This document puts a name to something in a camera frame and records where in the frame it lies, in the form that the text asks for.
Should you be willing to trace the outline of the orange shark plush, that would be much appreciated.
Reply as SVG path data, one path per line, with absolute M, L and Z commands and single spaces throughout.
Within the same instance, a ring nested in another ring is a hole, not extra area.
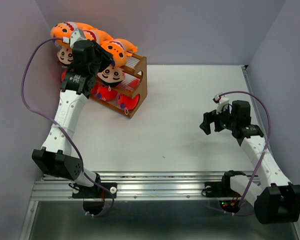
M 55 40 L 56 44 L 61 47 L 70 47 L 68 44 L 62 42 L 63 37 L 70 37 L 74 29 L 79 28 L 81 30 L 91 30 L 94 29 L 91 25 L 81 22 L 72 22 L 72 21 L 65 21 L 60 22 L 55 25 L 51 31 L 50 36 L 52 38 L 58 38 Z
M 111 66 L 114 68 L 124 66 L 128 61 L 128 57 L 138 51 L 136 45 L 122 38 L 105 41 L 101 44 L 101 47 L 112 54 L 113 62 Z
M 87 40 L 95 41 L 99 45 L 102 45 L 105 42 L 112 41 L 114 38 L 109 35 L 107 32 L 93 28 L 90 30 L 83 31 L 85 38 Z

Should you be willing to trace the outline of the boy doll table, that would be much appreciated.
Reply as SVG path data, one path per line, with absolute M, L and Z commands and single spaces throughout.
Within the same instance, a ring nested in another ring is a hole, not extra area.
M 99 72 L 97 76 L 103 85 L 108 87 L 116 87 L 125 80 L 125 73 L 120 67 L 109 65 L 104 71 Z

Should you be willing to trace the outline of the red shark plush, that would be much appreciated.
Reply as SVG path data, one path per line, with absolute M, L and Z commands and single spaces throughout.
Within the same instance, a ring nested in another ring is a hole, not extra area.
M 98 91 L 98 88 L 99 88 L 99 82 L 97 81 L 95 83 L 95 85 L 92 87 L 91 91 L 90 91 L 90 95 L 95 95 Z
M 140 95 L 136 95 L 134 98 L 128 97 L 124 94 L 118 96 L 118 105 L 121 110 L 123 110 L 125 115 L 128 115 L 131 110 L 133 110 L 140 99 Z
M 67 71 L 68 71 L 68 70 L 65 69 L 65 70 L 62 72 L 62 74 L 61 74 L 61 83 L 64 81 Z
M 118 95 L 118 92 L 107 85 L 100 85 L 96 92 L 96 97 L 103 101 L 112 101 Z

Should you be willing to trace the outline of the boy doll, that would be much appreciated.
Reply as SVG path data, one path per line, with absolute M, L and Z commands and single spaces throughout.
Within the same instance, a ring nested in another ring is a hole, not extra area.
M 60 65 L 68 67 L 74 61 L 72 49 L 70 47 L 63 46 L 57 52 L 57 58 Z

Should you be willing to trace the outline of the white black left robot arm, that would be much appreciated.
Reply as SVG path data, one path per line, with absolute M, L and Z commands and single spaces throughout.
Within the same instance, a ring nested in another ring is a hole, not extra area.
M 82 155 L 72 156 L 77 149 L 72 138 L 96 75 L 113 61 L 112 55 L 94 40 L 79 40 L 72 47 L 73 62 L 65 72 L 60 87 L 59 103 L 49 134 L 32 159 L 46 175 L 70 180 L 80 193 L 96 197 L 101 193 L 99 174 L 85 169 Z

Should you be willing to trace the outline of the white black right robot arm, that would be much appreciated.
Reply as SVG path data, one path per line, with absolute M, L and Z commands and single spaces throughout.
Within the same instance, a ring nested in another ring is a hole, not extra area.
M 227 97 L 215 99 L 217 108 L 203 115 L 200 128 L 206 135 L 229 130 L 256 169 L 255 184 L 242 171 L 229 170 L 221 181 L 205 182 L 202 194 L 208 198 L 237 195 L 253 206 L 257 220 L 263 224 L 293 223 L 300 217 L 300 185 L 284 175 L 266 146 L 260 127 L 251 123 L 251 106 L 244 100 L 229 102 Z

